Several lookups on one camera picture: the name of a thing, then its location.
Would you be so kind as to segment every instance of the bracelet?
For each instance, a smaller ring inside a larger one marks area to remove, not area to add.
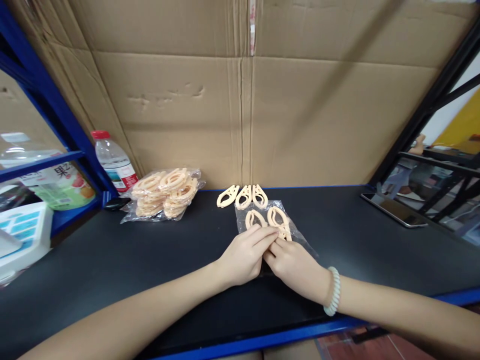
[[[339,308],[340,274],[338,270],[333,266],[330,266],[328,270],[330,270],[331,274],[333,275],[333,294],[331,296],[330,306],[329,307],[324,306],[323,311],[325,311],[325,314],[332,317],[333,315],[335,315],[335,313],[337,312],[337,309]]]

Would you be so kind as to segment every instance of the bag of hair clips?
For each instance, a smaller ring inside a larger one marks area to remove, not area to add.
[[[197,191],[205,186],[200,169],[176,168],[152,171],[125,194],[132,200],[122,207],[128,221],[179,221]]]
[[[279,229],[279,237],[287,241],[294,241],[303,246],[303,248],[317,261],[320,257],[317,252],[310,246],[302,233],[297,229],[292,219],[289,218],[285,208],[280,200],[269,200],[265,208],[257,207],[253,201],[244,210],[239,210],[235,207],[236,225],[238,233],[241,234],[247,231],[252,225],[259,224],[262,227],[274,226]],[[265,273],[265,268],[271,272],[268,265],[262,264],[262,271]]]

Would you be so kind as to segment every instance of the metal shelf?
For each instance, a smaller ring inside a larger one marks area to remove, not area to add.
[[[49,159],[0,170],[0,183],[75,160],[76,165],[96,192],[95,200],[86,206],[73,210],[55,211],[51,231],[54,236],[86,212],[117,197],[118,192],[98,162],[90,139],[13,18],[4,0],[0,0],[0,70],[16,80],[67,150],[67,153]]]
[[[72,210],[55,211],[53,213],[53,222],[51,224],[51,237],[53,238],[62,230],[66,229],[69,225],[83,217],[87,212],[99,208],[101,204],[102,199],[99,196],[96,196],[91,203],[85,206]]]

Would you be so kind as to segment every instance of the water bottle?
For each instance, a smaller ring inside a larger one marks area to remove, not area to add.
[[[92,131],[95,153],[102,168],[119,193],[125,193],[139,181],[129,157],[122,148],[110,139],[108,131]]]
[[[43,143],[31,141],[23,132],[0,136],[13,145],[0,154],[0,165],[5,169],[62,154]],[[23,175],[18,180],[53,210],[80,208],[95,198],[95,191],[69,161]]]

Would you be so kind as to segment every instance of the wrist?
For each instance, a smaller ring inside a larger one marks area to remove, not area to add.
[[[319,286],[316,302],[323,306],[329,306],[333,294],[332,273],[326,268],[319,266],[317,282]]]
[[[220,260],[211,262],[207,265],[207,267],[210,268],[211,279],[213,279],[213,283],[217,287],[219,293],[233,286],[232,280],[229,277],[229,273],[223,269]]]

